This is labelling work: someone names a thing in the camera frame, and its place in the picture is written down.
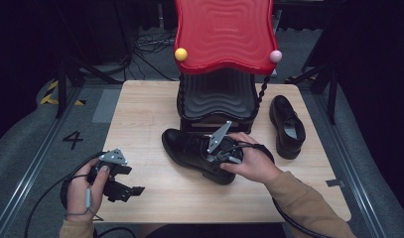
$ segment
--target right hand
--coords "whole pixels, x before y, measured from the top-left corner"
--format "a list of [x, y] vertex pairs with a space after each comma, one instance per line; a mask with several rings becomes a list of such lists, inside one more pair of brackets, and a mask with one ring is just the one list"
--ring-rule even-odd
[[[235, 141], [259, 144], [243, 132], [228, 135]], [[244, 157], [241, 164], [222, 163], [220, 168], [241, 175], [246, 179], [265, 183], [277, 177], [282, 171], [263, 152], [253, 148], [242, 148]]]

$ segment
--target beige sleeve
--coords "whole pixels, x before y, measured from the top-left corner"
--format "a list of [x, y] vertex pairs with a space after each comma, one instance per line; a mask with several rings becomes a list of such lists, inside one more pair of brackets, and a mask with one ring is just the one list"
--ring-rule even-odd
[[60, 230], [60, 238], [93, 238], [94, 225], [92, 221], [64, 221]]
[[[265, 183], [281, 209], [298, 224], [331, 237], [355, 237], [347, 223], [337, 216], [323, 196], [284, 172]], [[309, 237], [291, 226], [296, 237]]]

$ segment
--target number 4 label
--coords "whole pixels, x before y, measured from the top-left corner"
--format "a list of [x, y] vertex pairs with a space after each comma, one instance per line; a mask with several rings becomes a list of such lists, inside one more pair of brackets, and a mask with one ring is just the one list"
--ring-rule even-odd
[[80, 136], [80, 132], [75, 131], [75, 132], [71, 133], [70, 135], [64, 137], [63, 141], [72, 142], [71, 150], [74, 150], [75, 143], [83, 141], [83, 139], [79, 138], [79, 136]]

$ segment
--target yellow ball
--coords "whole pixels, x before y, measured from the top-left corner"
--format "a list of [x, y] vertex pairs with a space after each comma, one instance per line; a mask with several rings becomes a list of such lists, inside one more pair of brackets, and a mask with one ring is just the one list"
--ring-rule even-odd
[[186, 49], [184, 48], [178, 48], [175, 52], [175, 57], [178, 61], [184, 61], [186, 60], [188, 54]]

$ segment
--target black cable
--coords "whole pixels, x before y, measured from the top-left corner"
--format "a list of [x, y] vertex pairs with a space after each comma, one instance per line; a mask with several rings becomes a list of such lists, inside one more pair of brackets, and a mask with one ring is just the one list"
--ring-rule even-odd
[[112, 232], [112, 231], [117, 231], [117, 230], [125, 230], [125, 231], [127, 231], [128, 233], [130, 233], [131, 236], [133, 236], [134, 238], [137, 238], [136, 234], [134, 234], [134, 232], [133, 232], [132, 230], [130, 230], [130, 229], [128, 229], [128, 228], [125, 228], [125, 227], [114, 227], [114, 228], [111, 228], [111, 229], [109, 229], [109, 230], [106, 230], [106, 231], [100, 233], [100, 235], [98, 235], [97, 237], [100, 238], [100, 237], [102, 237], [102, 236], [104, 236], [104, 235], [106, 235], [106, 234], [108, 234], [108, 233], [110, 233], [110, 232]]
[[[223, 150], [222, 152], [228, 152], [228, 151], [232, 151], [232, 150], [234, 150], [234, 149], [247, 148], [247, 147], [254, 148], [254, 149], [258, 149], [258, 150], [262, 151], [262, 150], [261, 150], [262, 145], [260, 145], [260, 144], [251, 144], [251, 143], [249, 143], [249, 142], [244, 142], [244, 141], [237, 141], [237, 143], [243, 143], [244, 145], [233, 146], [233, 147], [231, 147], [231, 148], [229, 148], [229, 149]], [[301, 232], [303, 232], [303, 233], [305, 233], [305, 234], [307, 234], [307, 235], [309, 235], [309, 236], [312, 236], [312, 237], [314, 237], [314, 238], [331, 238], [330, 236], [326, 236], [326, 235], [319, 234], [319, 233], [317, 233], [317, 232], [315, 232], [315, 231], [312, 231], [312, 230], [310, 230], [310, 229], [308, 229], [308, 228], [302, 226], [301, 224], [299, 224], [298, 222], [296, 222], [295, 220], [293, 220], [290, 216], [288, 216], [288, 215], [282, 210], [282, 208], [279, 206], [279, 204], [278, 204], [278, 202], [275, 200], [275, 198], [272, 197], [272, 199], [273, 199], [273, 203], [275, 204], [276, 209], [277, 209], [277, 211], [279, 212], [279, 214], [281, 214], [282, 217], [284, 218], [284, 220], [287, 221], [287, 222], [288, 222], [289, 224], [291, 224], [292, 226], [294, 226], [296, 229], [298, 229], [298, 230], [300, 230]]]
[[326, 235], [319, 234], [319, 233], [317, 233], [317, 232], [314, 232], [314, 231], [312, 231], [312, 230], [310, 230], [310, 229], [307, 229], [306, 227], [300, 225], [299, 223], [297, 223], [296, 221], [294, 221], [290, 216], [288, 216], [288, 215], [282, 210], [282, 208], [279, 206], [279, 204], [278, 204], [278, 202], [275, 200], [275, 198], [272, 198], [272, 199], [273, 199], [273, 203], [274, 203], [275, 206], [276, 206], [276, 209], [278, 210], [279, 214], [282, 215], [283, 219], [284, 219], [285, 221], [287, 221], [289, 224], [291, 224], [293, 227], [295, 227], [296, 229], [298, 229], [299, 231], [301, 231], [301, 232], [303, 232], [303, 233], [305, 233], [305, 234], [307, 234], [307, 235], [309, 235], [309, 236], [315, 237], [315, 238], [331, 238], [330, 236], [326, 236]]
[[59, 4], [57, 3], [56, 0], [53, 0], [54, 5], [56, 6], [57, 12], [59, 13], [60, 17], [63, 20], [63, 23], [65, 24], [65, 27], [67, 28], [68, 33], [70, 34], [72, 40], [74, 41], [75, 46], [77, 47], [78, 51], [80, 52], [80, 54], [83, 56], [83, 59], [86, 60], [87, 62], [89, 62], [89, 60], [86, 58], [86, 55], [84, 54], [84, 52], [81, 50], [80, 45], [78, 44], [77, 39], [75, 38], [74, 34], [71, 31], [71, 28], [68, 26], [67, 20], [64, 16], [64, 14], [62, 13], [62, 10], [60, 9]]
[[56, 186], [58, 185], [60, 182], [62, 182], [63, 180], [67, 179], [70, 176], [70, 174], [64, 176], [63, 178], [61, 178], [60, 180], [58, 180], [56, 183], [54, 183], [50, 188], [48, 188], [44, 194], [38, 199], [38, 201], [35, 203], [34, 207], [32, 208], [31, 213], [29, 213], [29, 217], [28, 220], [26, 221], [26, 226], [25, 226], [25, 232], [23, 237], [27, 238], [28, 237], [28, 231], [29, 231], [29, 225], [32, 221], [32, 216], [34, 215], [35, 210], [37, 209], [38, 205], [40, 204], [40, 202], [44, 199], [44, 197]]
[[134, 76], [133, 72], [130, 70], [130, 66], [127, 67], [128, 71], [130, 72], [131, 76], [134, 78], [134, 80], [137, 80], [137, 78]]
[[142, 57], [139, 56], [138, 54], [136, 54], [136, 56], [137, 56], [138, 58], [140, 58], [142, 61], [144, 61], [146, 64], [148, 64], [152, 69], [154, 69], [155, 71], [157, 71], [159, 74], [161, 74], [162, 76], [164, 76], [165, 78], [167, 78], [168, 80], [170, 80], [170, 81], [176, 81], [175, 79], [170, 78], [170, 77], [164, 75], [163, 73], [161, 73], [161, 72], [160, 72], [157, 68], [155, 68], [151, 63], [147, 62], [144, 58], [142, 58]]
[[[154, 39], [154, 35], [159, 35], [161, 36], [157, 39]], [[143, 35], [139, 37], [136, 42], [135, 42], [135, 52], [139, 52], [140, 54], [151, 54], [151, 53], [159, 53], [166, 49], [169, 46], [173, 45], [173, 40], [175, 39], [175, 36], [173, 33], [169, 33], [168, 37], [166, 36], [165, 33], [159, 33], [159, 34], [150, 34], [150, 35]], [[142, 49], [142, 47], [147, 47], [147, 46], [152, 46], [151, 50], [145, 50]]]
[[78, 177], [83, 177], [85, 175], [80, 175], [80, 176], [75, 176], [75, 173], [77, 173], [77, 171], [79, 171], [84, 165], [86, 165], [89, 161], [91, 161], [92, 159], [100, 156], [104, 154], [103, 152], [98, 152], [94, 155], [92, 155], [91, 157], [87, 158], [86, 160], [84, 160], [83, 162], [80, 163], [80, 165], [78, 165], [78, 167], [76, 167], [74, 169], [74, 171], [66, 176], [64, 176], [63, 178], [61, 178], [60, 180], [58, 180], [56, 183], [54, 183], [52, 186], [50, 186], [50, 188], [48, 188], [43, 195], [41, 195], [41, 197], [38, 199], [38, 201], [35, 203], [34, 207], [32, 208], [31, 213], [29, 213], [29, 217], [26, 221], [26, 225], [25, 225], [25, 231], [24, 231], [24, 237], [27, 238], [28, 237], [28, 231], [29, 231], [29, 225], [32, 221], [32, 216], [34, 215], [35, 210], [37, 209], [38, 205], [41, 203], [41, 201], [44, 199], [44, 197], [56, 186], [58, 185], [60, 182], [64, 181], [64, 180], [72, 180]]
[[[106, 75], [111, 75], [111, 74], [120, 72], [120, 71], [122, 71], [122, 70], [125, 70], [125, 68], [128, 67], [128, 66], [130, 65], [130, 63], [131, 63], [130, 56], [127, 55], [124, 59], [121, 60], [121, 62], [119, 63], [119, 67], [118, 67], [118, 68], [111, 69], [111, 70], [108, 70], [108, 71], [102, 71], [102, 73], [104, 73], [104, 74], [106, 74]], [[96, 75], [96, 74], [94, 74], [94, 73], [92, 73], [92, 72], [89, 72], [88, 70], [87, 70], [87, 71], [81, 71], [81, 73], [82, 73], [84, 76], [98, 77], [98, 75]]]
[[145, 80], [145, 79], [146, 79], [146, 75], [145, 75], [145, 73], [143, 73], [142, 69], [140, 68], [139, 63], [137, 63], [136, 60], [134, 60], [134, 59], [131, 59], [131, 60], [133, 60], [134, 63], [136, 63], [136, 66], [137, 66], [137, 68], [139, 69], [139, 72], [143, 75], [143, 80]]

